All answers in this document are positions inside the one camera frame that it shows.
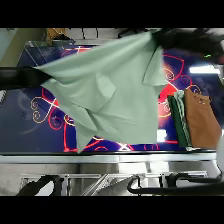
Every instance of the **brown garment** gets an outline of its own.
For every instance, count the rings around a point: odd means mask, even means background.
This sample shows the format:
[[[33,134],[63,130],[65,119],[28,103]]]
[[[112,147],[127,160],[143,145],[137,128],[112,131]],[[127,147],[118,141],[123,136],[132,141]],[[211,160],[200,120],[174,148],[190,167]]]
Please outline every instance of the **brown garment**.
[[[194,148],[216,149],[222,129],[210,105],[210,97],[184,91],[186,119]]]

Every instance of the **cloth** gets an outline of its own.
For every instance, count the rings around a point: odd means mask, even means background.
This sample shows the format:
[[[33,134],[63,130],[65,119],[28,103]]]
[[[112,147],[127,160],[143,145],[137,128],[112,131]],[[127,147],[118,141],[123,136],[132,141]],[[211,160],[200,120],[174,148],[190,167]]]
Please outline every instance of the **cloth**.
[[[193,93],[190,89],[184,93],[192,146],[216,149],[222,129],[212,111],[209,96]]]
[[[185,134],[185,138],[187,140],[187,146],[191,147],[191,139],[190,139],[190,133],[188,129],[188,125],[185,118],[185,106],[184,106],[184,91],[178,90],[174,93],[174,98],[177,101],[177,107],[179,110],[179,115],[181,119],[182,128]]]
[[[162,48],[149,32],[36,67],[74,120],[78,152],[93,136],[128,144],[156,142],[158,96],[167,84]]]
[[[179,147],[188,147],[188,142],[183,130],[181,116],[179,113],[177,101],[174,96],[168,96],[169,107],[171,111],[171,116],[174,120],[174,125],[177,133],[178,145]]]

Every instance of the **black cable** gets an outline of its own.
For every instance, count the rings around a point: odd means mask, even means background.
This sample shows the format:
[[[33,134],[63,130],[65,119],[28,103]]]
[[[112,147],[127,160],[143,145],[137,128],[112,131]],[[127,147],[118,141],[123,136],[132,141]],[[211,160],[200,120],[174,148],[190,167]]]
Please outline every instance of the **black cable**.
[[[83,36],[83,39],[86,39],[86,38],[85,38],[84,31],[83,31],[83,28],[81,28],[81,29],[82,29],[82,36]]]
[[[96,38],[99,38],[99,32],[97,28],[96,28]]]

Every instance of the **light green fabric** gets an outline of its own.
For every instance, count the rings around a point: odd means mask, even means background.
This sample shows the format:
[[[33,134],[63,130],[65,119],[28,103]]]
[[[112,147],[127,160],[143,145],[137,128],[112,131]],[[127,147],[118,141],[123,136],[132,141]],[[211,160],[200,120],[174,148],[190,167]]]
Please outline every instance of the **light green fabric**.
[[[184,91],[178,90],[177,92],[175,92],[174,98],[176,99],[176,102],[177,102],[177,106],[178,106],[178,110],[179,110],[179,114],[180,114],[180,118],[181,118],[182,128],[183,128],[186,140],[187,140],[187,145],[189,147],[191,147],[192,144],[191,144],[191,139],[190,139],[190,132],[189,132],[188,125],[186,122],[186,118],[185,118]]]
[[[158,95],[167,82],[162,49],[149,32],[36,68],[53,77],[43,87],[74,119],[78,152],[93,136],[156,143]]]

